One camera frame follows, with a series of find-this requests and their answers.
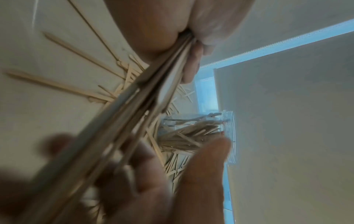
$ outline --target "transparent plastic container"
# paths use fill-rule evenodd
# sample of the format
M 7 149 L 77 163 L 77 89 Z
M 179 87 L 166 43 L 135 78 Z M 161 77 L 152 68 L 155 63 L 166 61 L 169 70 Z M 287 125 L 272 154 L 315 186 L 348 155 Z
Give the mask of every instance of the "transparent plastic container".
M 236 147 L 235 119 L 232 111 L 222 111 L 210 114 L 174 114 L 164 117 L 161 124 L 169 126 L 173 130 L 181 129 L 189 125 L 194 125 L 201 121 L 219 122 L 219 130 L 223 132 L 223 136 L 230 138 L 232 141 L 232 149 L 227 159 L 227 164 L 236 164 L 238 150 Z M 166 134 L 167 131 L 160 128 L 159 135 Z

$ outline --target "blue light strip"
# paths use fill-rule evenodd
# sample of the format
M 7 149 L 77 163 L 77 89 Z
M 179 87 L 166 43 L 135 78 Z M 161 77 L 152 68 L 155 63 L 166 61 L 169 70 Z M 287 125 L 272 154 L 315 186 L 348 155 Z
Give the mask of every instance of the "blue light strip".
M 329 26 L 320 30 L 316 30 L 307 34 L 293 37 L 284 41 L 280 41 L 271 45 L 257 48 L 239 55 L 225 58 L 220 61 L 209 63 L 200 67 L 200 70 L 217 69 L 234 65 L 240 62 L 248 61 L 251 59 L 259 58 L 262 56 L 274 54 L 280 51 L 285 51 L 291 48 L 296 48 L 305 44 L 310 44 L 316 41 L 321 41 L 327 38 L 335 37 L 341 34 L 346 34 L 354 31 L 354 19 L 333 26 Z

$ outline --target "skin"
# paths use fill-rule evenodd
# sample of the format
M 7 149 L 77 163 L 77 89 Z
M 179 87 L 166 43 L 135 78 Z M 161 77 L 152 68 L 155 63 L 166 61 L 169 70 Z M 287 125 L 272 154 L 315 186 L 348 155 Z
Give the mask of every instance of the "skin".
M 57 135 L 49 140 L 46 151 L 55 156 L 72 139 Z M 188 163 L 173 197 L 155 152 L 140 142 L 130 160 L 134 183 L 124 171 L 113 172 L 115 163 L 109 164 L 95 183 L 107 223 L 224 223 L 222 172 L 230 147 L 227 138 L 206 144 Z M 0 173 L 0 215 L 15 219 L 24 210 L 31 201 L 24 194 L 27 183 L 14 174 Z M 68 223 L 90 223 L 87 209 L 78 205 Z
M 203 55 L 210 55 L 247 15 L 254 0 L 105 0 L 133 50 L 145 62 L 169 49 L 189 28 L 198 40 L 184 67 L 183 82 L 193 80 Z

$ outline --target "human hand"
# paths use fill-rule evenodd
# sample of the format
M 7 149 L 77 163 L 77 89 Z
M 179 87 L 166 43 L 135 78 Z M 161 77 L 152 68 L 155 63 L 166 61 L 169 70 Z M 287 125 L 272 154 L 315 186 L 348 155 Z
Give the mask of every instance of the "human hand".
M 193 80 L 202 55 L 227 39 L 254 0 L 105 0 L 113 19 L 133 50 L 146 62 L 173 46 L 189 28 L 198 40 L 184 67 L 183 82 Z
M 49 152 L 58 153 L 71 140 L 68 135 L 56 136 L 50 141 Z M 172 197 L 155 152 L 140 142 L 130 160 L 135 176 L 133 186 L 125 172 L 114 173 L 114 163 L 95 183 L 107 223 L 223 223 L 222 172 L 230 146 L 227 138 L 205 145 L 188 163 L 177 193 Z M 12 175 L 0 176 L 0 215 L 16 217 L 23 211 L 31 200 L 24 194 L 26 184 Z M 90 223 L 82 204 L 69 223 Z

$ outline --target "gray surface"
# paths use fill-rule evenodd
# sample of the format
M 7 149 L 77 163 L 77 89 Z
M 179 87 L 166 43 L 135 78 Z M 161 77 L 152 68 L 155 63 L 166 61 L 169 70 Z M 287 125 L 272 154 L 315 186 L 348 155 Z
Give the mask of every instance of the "gray surface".
M 216 71 L 236 223 L 353 223 L 354 33 Z
M 237 31 L 201 65 L 354 18 L 351 0 L 256 0 Z

